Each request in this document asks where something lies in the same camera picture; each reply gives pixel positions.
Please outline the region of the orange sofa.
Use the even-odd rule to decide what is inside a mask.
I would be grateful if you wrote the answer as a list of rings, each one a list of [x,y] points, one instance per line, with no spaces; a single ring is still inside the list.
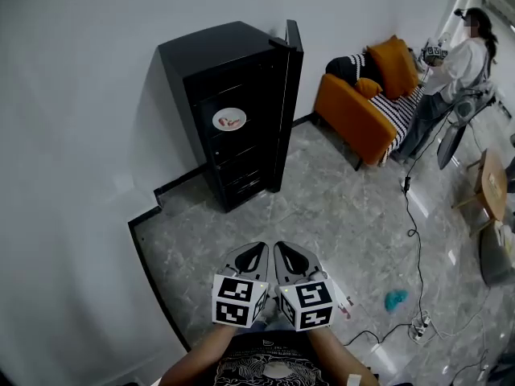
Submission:
[[[354,86],[325,72],[314,111],[343,138],[361,162],[380,166],[396,129]]]

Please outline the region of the black white striped blanket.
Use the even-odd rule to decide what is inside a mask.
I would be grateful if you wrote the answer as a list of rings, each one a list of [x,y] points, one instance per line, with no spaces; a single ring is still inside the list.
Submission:
[[[389,100],[382,94],[378,94],[369,100],[396,129],[396,135],[393,141],[387,147],[379,162],[380,166],[384,166],[389,159],[390,154],[397,150],[406,137],[410,127],[411,119],[414,115],[419,101],[425,92],[425,86],[419,85],[409,96],[400,96],[396,100]]]

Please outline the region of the white round plate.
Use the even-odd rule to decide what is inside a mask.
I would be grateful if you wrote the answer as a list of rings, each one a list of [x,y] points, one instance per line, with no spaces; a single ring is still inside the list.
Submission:
[[[225,117],[228,121],[239,119],[240,124],[237,127],[232,127],[232,128],[229,128],[228,126],[223,127],[220,125],[220,123],[218,121],[218,119],[221,117]],[[246,123],[246,120],[247,120],[247,116],[243,110],[241,110],[239,108],[233,108],[233,107],[223,108],[223,109],[217,111],[214,114],[214,116],[212,117],[212,125],[219,131],[230,132],[230,131],[235,131],[235,130],[241,129],[243,127],[243,125]]]

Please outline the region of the grey bin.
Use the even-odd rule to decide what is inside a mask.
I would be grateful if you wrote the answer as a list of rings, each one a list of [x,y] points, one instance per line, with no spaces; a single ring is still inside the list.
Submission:
[[[479,258],[481,276],[487,286],[515,285],[515,266],[493,224],[480,232]]]

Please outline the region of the white power strip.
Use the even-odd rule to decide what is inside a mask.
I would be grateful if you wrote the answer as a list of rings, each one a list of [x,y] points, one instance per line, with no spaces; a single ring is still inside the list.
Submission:
[[[413,339],[420,340],[424,336],[426,329],[429,327],[430,323],[431,317],[428,314],[423,314],[421,317],[415,318],[411,323],[411,334]]]

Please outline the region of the round wooden side table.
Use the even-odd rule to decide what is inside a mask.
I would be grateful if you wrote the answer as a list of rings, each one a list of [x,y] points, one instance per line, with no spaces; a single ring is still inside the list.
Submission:
[[[482,205],[488,219],[477,229],[471,230],[470,236],[474,236],[487,226],[504,219],[508,194],[508,179],[505,168],[495,150],[486,149],[483,151],[480,159],[467,166],[467,169],[469,170],[474,166],[478,166],[474,195],[452,206],[453,209],[457,209],[473,201]]]

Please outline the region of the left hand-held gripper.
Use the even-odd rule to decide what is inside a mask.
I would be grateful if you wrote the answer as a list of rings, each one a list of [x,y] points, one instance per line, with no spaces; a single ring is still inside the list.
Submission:
[[[212,321],[250,328],[262,312],[269,283],[225,275],[257,275],[266,280],[269,246],[264,242],[244,244],[228,252],[212,284]]]

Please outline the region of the black cabinet fridge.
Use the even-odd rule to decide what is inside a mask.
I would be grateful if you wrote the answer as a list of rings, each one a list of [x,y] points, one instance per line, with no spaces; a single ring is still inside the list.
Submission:
[[[303,65],[295,20],[273,37],[242,21],[222,24],[158,47],[188,141],[225,211],[282,185]],[[223,108],[247,116],[241,129],[212,125]]]

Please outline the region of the black printed t-shirt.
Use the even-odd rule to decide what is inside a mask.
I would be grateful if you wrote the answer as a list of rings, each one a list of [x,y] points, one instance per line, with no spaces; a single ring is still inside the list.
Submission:
[[[212,386],[329,386],[309,339],[295,331],[236,335],[207,380]]]

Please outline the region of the grey black office chair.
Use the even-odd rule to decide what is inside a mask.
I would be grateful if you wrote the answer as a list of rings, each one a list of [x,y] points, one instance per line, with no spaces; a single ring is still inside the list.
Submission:
[[[471,88],[465,88],[459,93],[451,107],[456,121],[451,123],[447,129],[437,151],[440,170],[451,161],[469,122],[495,101],[495,88],[491,80],[486,80]]]

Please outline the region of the small orange cushion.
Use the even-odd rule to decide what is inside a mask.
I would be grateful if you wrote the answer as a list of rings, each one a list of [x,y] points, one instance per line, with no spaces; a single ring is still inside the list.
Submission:
[[[376,81],[369,78],[360,78],[356,82],[354,89],[367,100],[374,98],[383,91],[382,87]]]

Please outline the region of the person's right forearm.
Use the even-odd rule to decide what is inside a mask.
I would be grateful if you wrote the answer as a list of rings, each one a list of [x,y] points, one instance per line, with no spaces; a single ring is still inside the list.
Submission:
[[[357,386],[379,386],[375,375],[343,346],[329,327],[310,330],[307,337],[333,385],[349,386],[349,378],[359,376]]]

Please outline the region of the white red paper packet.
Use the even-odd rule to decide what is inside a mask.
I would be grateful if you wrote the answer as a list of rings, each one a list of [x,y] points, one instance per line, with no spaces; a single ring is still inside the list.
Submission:
[[[354,307],[354,303],[352,299],[349,296],[347,296],[336,283],[334,283],[333,285],[335,290],[337,306],[343,314],[344,319],[350,320],[352,318],[352,309]]]

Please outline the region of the person's blue jeans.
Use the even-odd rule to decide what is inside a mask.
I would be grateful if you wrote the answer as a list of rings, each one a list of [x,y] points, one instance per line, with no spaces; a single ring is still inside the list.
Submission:
[[[267,331],[293,331],[296,329],[287,320],[274,320],[273,322],[256,321],[250,328],[239,328],[236,335],[247,335]]]

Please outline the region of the person's left forearm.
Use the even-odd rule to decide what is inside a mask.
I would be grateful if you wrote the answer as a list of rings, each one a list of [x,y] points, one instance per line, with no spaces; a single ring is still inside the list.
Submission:
[[[158,386],[192,386],[227,350],[237,328],[215,324],[206,337],[170,367]]]

